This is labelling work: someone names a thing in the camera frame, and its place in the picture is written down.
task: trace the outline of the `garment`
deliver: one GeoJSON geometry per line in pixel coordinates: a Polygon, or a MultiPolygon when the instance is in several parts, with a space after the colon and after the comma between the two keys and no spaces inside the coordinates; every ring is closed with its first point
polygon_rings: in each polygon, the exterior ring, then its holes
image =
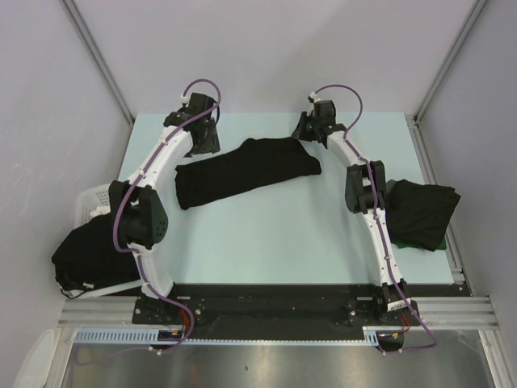
{"type": "Polygon", "coordinates": [[[56,280],[65,291],[102,289],[140,279],[131,253],[113,246],[110,214],[72,230],[52,257],[56,280]]]}
{"type": "Polygon", "coordinates": [[[322,173],[320,162],[300,142],[247,139],[234,151],[177,166],[176,196],[186,210],[302,175],[322,173]]]}
{"type": "Polygon", "coordinates": [[[386,196],[386,225],[393,241],[435,251],[460,196],[454,188],[396,182],[386,196]]]}

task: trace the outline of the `metal floor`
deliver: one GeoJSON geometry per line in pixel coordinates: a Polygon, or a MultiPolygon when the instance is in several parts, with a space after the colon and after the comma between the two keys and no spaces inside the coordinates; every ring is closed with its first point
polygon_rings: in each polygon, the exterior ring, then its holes
{"type": "MultiPolygon", "coordinates": [[[[375,348],[183,345],[156,356],[129,352],[97,365],[67,367],[62,388],[490,388],[477,331],[438,331],[437,348],[383,357],[375,348]]],[[[426,343],[413,331],[406,344],[426,343]]],[[[74,345],[81,362],[124,347],[74,345]]]]}

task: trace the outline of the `gray wall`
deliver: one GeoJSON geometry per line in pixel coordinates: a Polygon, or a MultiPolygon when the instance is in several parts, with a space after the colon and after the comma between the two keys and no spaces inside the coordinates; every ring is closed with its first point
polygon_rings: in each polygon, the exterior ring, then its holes
{"type": "Polygon", "coordinates": [[[0,0],[0,386],[63,297],[50,257],[85,188],[115,177],[128,128],[57,0],[0,0]]]}
{"type": "Polygon", "coordinates": [[[517,2],[492,1],[422,130],[440,183],[462,195],[454,216],[464,264],[489,294],[517,363],[517,2]]]}
{"type": "Polygon", "coordinates": [[[224,112],[299,112],[340,82],[368,111],[412,113],[473,3],[77,0],[133,113],[170,112],[199,77],[219,84],[224,112]]]}

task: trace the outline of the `laundry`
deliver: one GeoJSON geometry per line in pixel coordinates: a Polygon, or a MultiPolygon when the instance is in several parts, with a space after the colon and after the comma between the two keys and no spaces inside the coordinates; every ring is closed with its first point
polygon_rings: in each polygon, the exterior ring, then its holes
{"type": "Polygon", "coordinates": [[[247,139],[234,151],[200,162],[177,166],[176,195],[187,210],[254,188],[322,173],[320,162],[300,142],[247,139]]]}
{"type": "Polygon", "coordinates": [[[386,225],[395,242],[435,251],[460,201],[454,188],[396,182],[386,196],[386,225]]]}
{"type": "Polygon", "coordinates": [[[111,215],[72,230],[52,257],[56,281],[65,291],[102,289],[140,279],[131,253],[113,246],[111,215]]]}

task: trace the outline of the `light blue table surface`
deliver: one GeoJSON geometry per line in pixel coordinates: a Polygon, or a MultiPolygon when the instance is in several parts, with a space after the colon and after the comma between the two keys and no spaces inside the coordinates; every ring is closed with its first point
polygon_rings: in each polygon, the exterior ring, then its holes
{"type": "MultiPolygon", "coordinates": [[[[127,179],[153,148],[166,115],[138,115],[120,179],[127,179]]],[[[287,137],[299,115],[292,113],[222,114],[217,126],[221,153],[249,138],[287,137]]],[[[348,125],[354,113],[338,115],[348,125]]],[[[349,135],[371,160],[385,164],[386,179],[423,183],[406,119],[402,113],[364,113],[349,135]]],[[[179,283],[360,284],[370,283],[371,243],[360,220],[344,201],[346,170],[322,145],[305,143],[320,160],[322,174],[258,188],[183,211],[177,201],[164,204],[167,233],[174,234],[170,257],[179,283]]],[[[185,163],[211,158],[203,155],[185,163]]],[[[170,177],[174,185],[174,175],[170,177]]],[[[393,247],[408,283],[451,284],[444,251],[393,247]]]]}

